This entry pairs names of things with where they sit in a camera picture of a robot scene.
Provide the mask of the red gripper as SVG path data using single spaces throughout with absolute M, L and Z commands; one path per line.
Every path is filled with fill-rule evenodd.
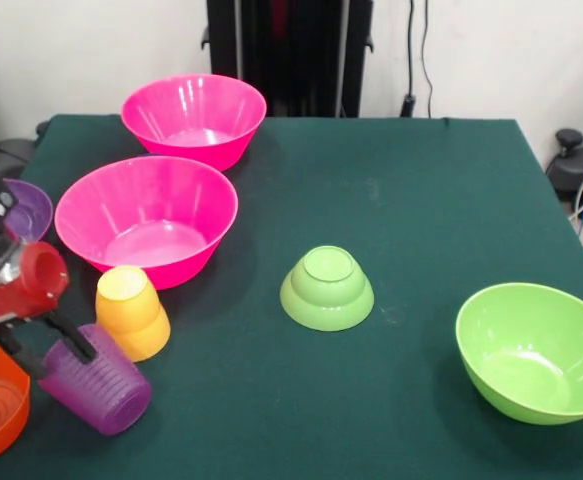
M 0 262 L 0 324 L 50 311 L 45 323 L 60 333 L 81 363 L 89 364 L 96 359 L 96 349 L 71 320 L 54 310 L 68 284 L 66 263 L 53 246 L 45 242 L 18 244 Z M 31 378 L 46 376 L 42 360 L 16 339 L 9 326 L 0 326 L 0 348 Z

